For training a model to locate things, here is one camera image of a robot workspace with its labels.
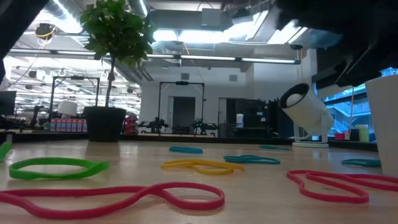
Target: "potted plant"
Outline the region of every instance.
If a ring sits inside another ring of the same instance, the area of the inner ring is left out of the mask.
[[[80,22],[89,34],[85,49],[95,52],[95,60],[111,57],[108,75],[108,90],[105,107],[85,107],[88,139],[90,141],[115,142],[119,140],[126,110],[109,107],[109,94],[114,81],[114,66],[117,60],[130,67],[141,66],[142,59],[152,53],[154,26],[149,17],[141,17],[125,10],[125,0],[97,0],[87,5]]]

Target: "window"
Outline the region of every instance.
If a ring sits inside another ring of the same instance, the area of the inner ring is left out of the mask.
[[[387,68],[381,71],[382,76],[397,75],[398,68]],[[365,93],[365,84],[354,88],[354,95],[358,93]],[[342,97],[351,96],[352,89],[342,91],[335,95],[326,97],[324,102],[326,107],[329,109],[331,116],[335,119],[333,127],[329,130],[328,135],[334,137],[335,133],[343,133],[349,130],[349,124],[351,123],[351,129],[357,124],[367,124],[369,126],[369,133],[374,133],[371,110],[369,107],[368,98],[360,98],[354,100],[353,103],[353,117],[351,118],[351,99],[344,102],[328,104],[328,101],[337,100]]]

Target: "white cup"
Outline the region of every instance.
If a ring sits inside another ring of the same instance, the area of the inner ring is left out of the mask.
[[[384,175],[398,177],[398,75],[365,83]]]

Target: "teal rubber band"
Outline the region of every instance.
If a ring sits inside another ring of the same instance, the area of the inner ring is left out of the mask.
[[[203,154],[203,150],[198,149],[198,148],[192,148],[192,147],[177,147],[177,146],[172,146],[169,148],[170,152],[183,152],[183,153],[192,153],[192,154]]]
[[[87,170],[76,172],[72,174],[44,174],[40,172],[20,170],[23,167],[32,165],[70,165],[70,166],[81,166],[87,168]],[[26,159],[11,164],[9,166],[9,175],[15,179],[21,180],[33,180],[38,178],[45,179],[82,179],[95,175],[105,169],[109,168],[109,162],[95,162],[84,159],[72,159],[63,157],[40,157],[33,159]]]
[[[281,149],[281,150],[289,150],[289,148],[283,148],[283,147],[276,147],[276,146],[259,146],[260,149]]]
[[[343,165],[354,165],[362,167],[381,167],[380,160],[377,159],[346,159],[341,162]]]
[[[4,142],[1,144],[0,147],[0,162],[3,162],[7,156],[7,153],[10,151],[11,149],[11,143],[9,142]]]
[[[242,155],[242,156],[224,156],[224,160],[226,162],[235,162],[235,163],[247,163],[247,164],[280,164],[280,160],[270,158],[270,157],[261,157],[255,155]]]

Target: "doorway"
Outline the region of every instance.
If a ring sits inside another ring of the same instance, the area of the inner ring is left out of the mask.
[[[190,127],[195,122],[195,97],[173,98],[172,127]]]

